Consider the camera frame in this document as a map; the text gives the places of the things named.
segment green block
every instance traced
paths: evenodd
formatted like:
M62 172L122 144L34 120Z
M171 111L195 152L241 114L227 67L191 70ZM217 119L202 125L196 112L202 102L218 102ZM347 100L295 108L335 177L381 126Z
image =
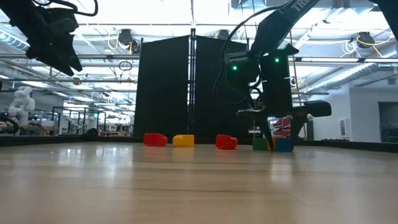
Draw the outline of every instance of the green block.
M253 150L266 151L267 150L267 140L263 138L253 139Z

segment white robot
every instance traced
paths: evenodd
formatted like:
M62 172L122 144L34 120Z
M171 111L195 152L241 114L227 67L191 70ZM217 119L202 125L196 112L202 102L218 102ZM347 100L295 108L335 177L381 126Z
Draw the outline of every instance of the white robot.
M8 115L10 117L17 116L19 118L18 124L20 126L28 125L29 112L35 110L35 100L30 97L32 88L28 86L21 86L14 93L14 100L8 108Z

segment red block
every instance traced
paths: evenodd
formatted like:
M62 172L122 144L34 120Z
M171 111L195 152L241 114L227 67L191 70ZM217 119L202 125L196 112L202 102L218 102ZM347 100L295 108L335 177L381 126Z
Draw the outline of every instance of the red block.
M144 145L146 146L166 146L167 137L163 134L146 133L144 135Z
M238 140L224 134L217 135L216 148L224 150L234 150L238 146Z

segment blue block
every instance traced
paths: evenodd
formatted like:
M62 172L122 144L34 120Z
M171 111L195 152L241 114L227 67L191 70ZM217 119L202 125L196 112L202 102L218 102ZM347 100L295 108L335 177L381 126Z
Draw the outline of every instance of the blue block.
M275 152L292 152L292 140L288 138L275 140Z

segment black partition panel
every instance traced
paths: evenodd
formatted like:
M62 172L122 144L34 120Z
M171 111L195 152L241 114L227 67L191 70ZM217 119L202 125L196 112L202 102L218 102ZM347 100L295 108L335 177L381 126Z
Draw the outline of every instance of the black partition panel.
M241 92L232 90L223 76L218 85L218 94L213 85L220 71L220 52L224 40L197 36L195 67L195 140L203 143L215 142L217 134L228 134L243 141L249 138L250 120L239 118L236 112L247 108L246 103L230 105L226 101L239 101ZM246 44L230 42L226 52L242 52Z
M134 117L134 137L160 133L169 141L188 126L188 38L142 45Z

